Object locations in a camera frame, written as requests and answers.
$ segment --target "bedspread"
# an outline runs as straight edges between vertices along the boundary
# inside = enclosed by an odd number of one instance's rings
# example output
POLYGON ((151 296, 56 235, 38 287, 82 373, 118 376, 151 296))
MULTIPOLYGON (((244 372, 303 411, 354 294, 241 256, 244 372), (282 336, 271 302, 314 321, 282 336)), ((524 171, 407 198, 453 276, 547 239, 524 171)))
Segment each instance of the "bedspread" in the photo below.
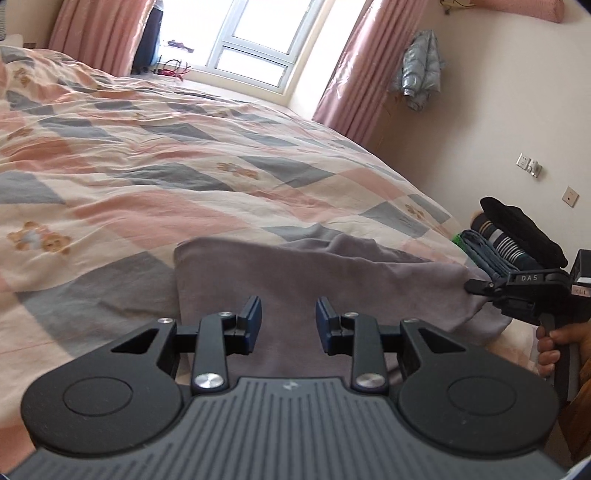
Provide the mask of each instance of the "bedspread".
POLYGON ((0 56, 0 428, 44 372, 179 316, 189 238, 344 232, 469 262, 444 209, 322 125, 51 51, 0 56))

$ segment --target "brown sleeve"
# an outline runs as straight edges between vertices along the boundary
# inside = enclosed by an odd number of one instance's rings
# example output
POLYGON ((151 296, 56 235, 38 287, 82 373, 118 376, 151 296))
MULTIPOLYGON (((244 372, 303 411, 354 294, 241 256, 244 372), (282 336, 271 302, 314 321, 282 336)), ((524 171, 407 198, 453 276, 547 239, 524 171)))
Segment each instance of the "brown sleeve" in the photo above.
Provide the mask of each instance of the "brown sleeve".
POLYGON ((591 359, 583 365, 579 380, 578 395, 558 417, 573 462, 591 455, 591 359))

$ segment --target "hand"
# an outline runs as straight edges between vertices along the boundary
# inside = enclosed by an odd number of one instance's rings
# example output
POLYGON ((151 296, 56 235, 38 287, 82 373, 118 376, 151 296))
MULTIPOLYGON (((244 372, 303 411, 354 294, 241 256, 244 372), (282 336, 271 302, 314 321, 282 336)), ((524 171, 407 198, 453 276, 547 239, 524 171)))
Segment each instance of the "hand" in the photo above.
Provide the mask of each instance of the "hand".
POLYGON ((581 367, 591 358, 591 323, 571 323, 547 336, 544 327, 540 326, 535 333, 538 338, 538 372, 542 377, 554 371, 554 364, 560 359, 560 352, 555 345, 579 344, 581 367))

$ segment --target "pink curtain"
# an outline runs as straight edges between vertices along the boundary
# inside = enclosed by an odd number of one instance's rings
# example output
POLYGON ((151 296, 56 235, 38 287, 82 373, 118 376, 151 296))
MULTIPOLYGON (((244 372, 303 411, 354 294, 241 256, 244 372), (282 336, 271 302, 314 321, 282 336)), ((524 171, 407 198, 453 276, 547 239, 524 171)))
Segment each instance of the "pink curtain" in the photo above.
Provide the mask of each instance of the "pink curtain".
POLYGON ((49 48, 111 75, 129 75, 154 3, 64 0, 49 48))
POLYGON ((428 0, 372 0, 355 25, 313 120, 367 145, 428 0))

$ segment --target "electrical outlet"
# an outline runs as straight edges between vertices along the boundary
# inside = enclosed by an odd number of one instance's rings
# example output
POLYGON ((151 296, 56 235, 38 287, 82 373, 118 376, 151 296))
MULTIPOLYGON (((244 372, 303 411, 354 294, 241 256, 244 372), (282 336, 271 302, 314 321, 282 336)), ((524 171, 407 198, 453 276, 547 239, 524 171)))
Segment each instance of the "electrical outlet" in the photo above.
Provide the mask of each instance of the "electrical outlet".
POLYGON ((517 166, 519 168, 523 168, 524 170, 527 169, 527 165, 529 165, 531 162, 531 158, 526 157, 523 153, 519 156, 519 159, 517 159, 517 166))
POLYGON ((575 192, 572 188, 566 187, 566 192, 562 195, 562 199, 571 207, 574 207, 574 204, 577 203, 579 199, 579 194, 575 192))

